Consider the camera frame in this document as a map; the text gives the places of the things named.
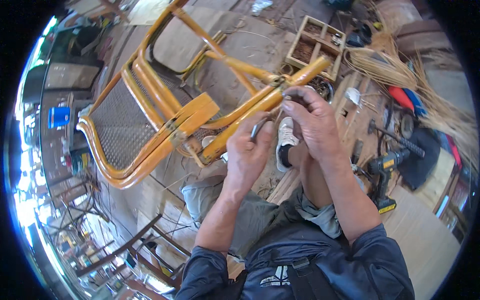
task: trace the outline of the blue bucket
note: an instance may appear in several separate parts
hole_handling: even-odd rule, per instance
[[[70,122],[70,107],[50,108],[48,110],[48,128],[57,128]]]

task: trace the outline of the wooden box compartment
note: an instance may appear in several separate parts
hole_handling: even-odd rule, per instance
[[[303,68],[317,57],[326,55],[332,64],[320,75],[334,82],[342,61],[346,39],[345,33],[322,21],[305,16],[285,62]]]

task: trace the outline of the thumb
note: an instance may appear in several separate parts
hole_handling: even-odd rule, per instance
[[[272,143],[273,139],[273,130],[273,122],[268,121],[262,126],[262,128],[258,132],[257,145],[262,151],[268,151],[268,149],[270,148],[270,144]]]
[[[283,110],[292,117],[301,127],[304,126],[307,120],[311,117],[308,110],[301,104],[294,101],[284,101]]]

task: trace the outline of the man's left hand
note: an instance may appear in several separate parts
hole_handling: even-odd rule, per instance
[[[228,173],[223,186],[242,198],[252,188],[267,163],[274,130],[273,122],[267,121],[262,126],[256,143],[250,140],[255,124],[267,116],[267,112],[261,111],[245,119],[227,141]]]

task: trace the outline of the cordless drill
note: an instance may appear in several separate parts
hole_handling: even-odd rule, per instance
[[[377,189],[372,196],[372,201],[377,206],[380,214],[386,213],[396,207],[396,201],[386,196],[385,193],[393,170],[395,170],[404,159],[408,158],[409,155],[410,151],[408,149],[389,151],[385,155],[372,159],[368,163],[368,172],[372,175],[380,175]]]

